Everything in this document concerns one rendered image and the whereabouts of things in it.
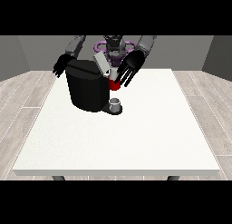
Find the pale grey machine lid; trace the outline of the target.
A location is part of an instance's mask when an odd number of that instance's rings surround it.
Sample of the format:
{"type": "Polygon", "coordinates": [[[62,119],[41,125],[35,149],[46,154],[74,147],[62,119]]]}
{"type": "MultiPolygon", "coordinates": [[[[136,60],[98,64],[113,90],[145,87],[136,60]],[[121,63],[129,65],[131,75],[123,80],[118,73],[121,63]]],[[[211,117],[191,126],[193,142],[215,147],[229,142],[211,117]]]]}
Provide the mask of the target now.
{"type": "Polygon", "coordinates": [[[108,61],[106,60],[103,52],[96,53],[92,58],[94,62],[96,62],[102,75],[105,75],[106,73],[110,72],[111,67],[108,64],[108,61]]]}

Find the red pod holder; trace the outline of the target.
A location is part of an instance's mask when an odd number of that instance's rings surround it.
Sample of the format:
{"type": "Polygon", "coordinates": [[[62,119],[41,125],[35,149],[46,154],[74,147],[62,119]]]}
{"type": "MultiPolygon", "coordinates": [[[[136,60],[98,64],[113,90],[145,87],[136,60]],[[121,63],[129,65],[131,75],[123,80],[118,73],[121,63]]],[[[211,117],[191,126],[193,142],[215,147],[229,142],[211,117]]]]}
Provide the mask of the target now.
{"type": "Polygon", "coordinates": [[[109,89],[111,91],[117,91],[121,88],[120,83],[115,83],[113,80],[108,79],[109,89]]]}

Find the small grey cup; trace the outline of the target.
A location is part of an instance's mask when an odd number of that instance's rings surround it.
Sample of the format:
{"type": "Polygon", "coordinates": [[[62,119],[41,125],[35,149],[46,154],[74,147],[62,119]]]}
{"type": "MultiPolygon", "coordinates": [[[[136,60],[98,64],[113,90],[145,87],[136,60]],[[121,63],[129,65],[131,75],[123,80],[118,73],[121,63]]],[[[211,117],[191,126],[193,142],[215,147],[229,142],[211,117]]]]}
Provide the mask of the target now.
{"type": "Polygon", "coordinates": [[[118,112],[121,108],[121,102],[118,98],[109,99],[109,105],[112,112],[118,112]]]}

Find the black coffee machine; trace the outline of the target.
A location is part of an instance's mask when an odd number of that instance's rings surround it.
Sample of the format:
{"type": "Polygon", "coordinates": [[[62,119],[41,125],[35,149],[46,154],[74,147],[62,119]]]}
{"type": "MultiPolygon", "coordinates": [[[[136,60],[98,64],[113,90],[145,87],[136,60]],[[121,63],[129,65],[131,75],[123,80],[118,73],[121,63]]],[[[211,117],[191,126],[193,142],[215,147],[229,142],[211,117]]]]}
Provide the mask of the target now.
{"type": "Polygon", "coordinates": [[[113,112],[110,107],[109,82],[96,62],[72,59],[65,68],[72,104],[86,112],[122,113],[122,106],[113,112]]]}

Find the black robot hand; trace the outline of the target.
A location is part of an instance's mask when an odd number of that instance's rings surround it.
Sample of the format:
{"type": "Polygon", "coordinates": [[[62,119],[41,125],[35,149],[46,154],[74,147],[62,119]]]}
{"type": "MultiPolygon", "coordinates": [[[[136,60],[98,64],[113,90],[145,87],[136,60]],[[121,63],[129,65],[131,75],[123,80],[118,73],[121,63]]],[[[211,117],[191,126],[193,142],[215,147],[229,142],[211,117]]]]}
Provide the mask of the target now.
{"type": "Polygon", "coordinates": [[[114,83],[120,83],[120,85],[127,87],[144,62],[145,56],[142,51],[135,50],[130,52],[119,66],[117,70],[118,76],[114,83]]]}
{"type": "Polygon", "coordinates": [[[67,67],[67,64],[73,59],[74,59],[74,57],[69,55],[69,54],[62,54],[58,58],[57,62],[53,66],[53,73],[55,74],[55,76],[57,78],[59,78],[61,76],[61,74],[63,73],[63,71],[67,67]]]}

